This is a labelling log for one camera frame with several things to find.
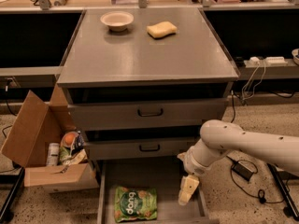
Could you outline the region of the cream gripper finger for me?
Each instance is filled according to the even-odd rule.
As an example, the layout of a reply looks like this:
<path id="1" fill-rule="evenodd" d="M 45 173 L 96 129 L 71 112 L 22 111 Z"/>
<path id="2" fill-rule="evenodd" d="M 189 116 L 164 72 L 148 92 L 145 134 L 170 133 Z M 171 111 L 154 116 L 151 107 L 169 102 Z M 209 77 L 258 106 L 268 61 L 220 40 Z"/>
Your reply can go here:
<path id="1" fill-rule="evenodd" d="M 191 197 L 192 195 L 189 192 L 181 190 L 178 193 L 178 204 L 186 205 L 189 202 Z"/>

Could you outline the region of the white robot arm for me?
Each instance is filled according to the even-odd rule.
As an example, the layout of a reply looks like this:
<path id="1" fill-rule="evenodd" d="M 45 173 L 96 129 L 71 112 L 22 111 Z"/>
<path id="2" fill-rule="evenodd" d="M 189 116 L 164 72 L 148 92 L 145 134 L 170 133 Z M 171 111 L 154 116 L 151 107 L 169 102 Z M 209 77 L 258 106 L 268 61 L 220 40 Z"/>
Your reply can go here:
<path id="1" fill-rule="evenodd" d="M 200 129 L 200 139 L 178 154 L 187 176 L 183 176 L 178 203 L 186 205 L 199 186 L 199 178 L 230 151 L 238 150 L 256 159 L 299 175 L 299 138 L 244 131 L 239 125 L 213 119 Z"/>

